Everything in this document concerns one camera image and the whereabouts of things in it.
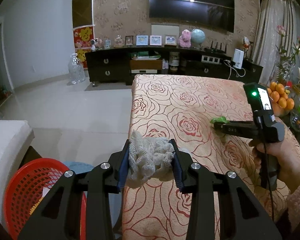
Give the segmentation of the person's right hand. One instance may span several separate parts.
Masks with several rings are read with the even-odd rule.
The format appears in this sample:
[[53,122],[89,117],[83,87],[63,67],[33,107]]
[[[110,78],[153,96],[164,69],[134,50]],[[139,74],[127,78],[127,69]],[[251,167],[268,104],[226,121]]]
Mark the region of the person's right hand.
[[290,193],[293,194],[300,186],[300,157],[294,152],[292,145],[284,139],[281,142],[264,146],[260,140],[253,139],[249,142],[249,146],[253,147],[252,155],[257,168],[260,168],[262,164],[261,159],[258,157],[259,153],[267,153],[277,158],[280,165],[277,178],[284,182]]

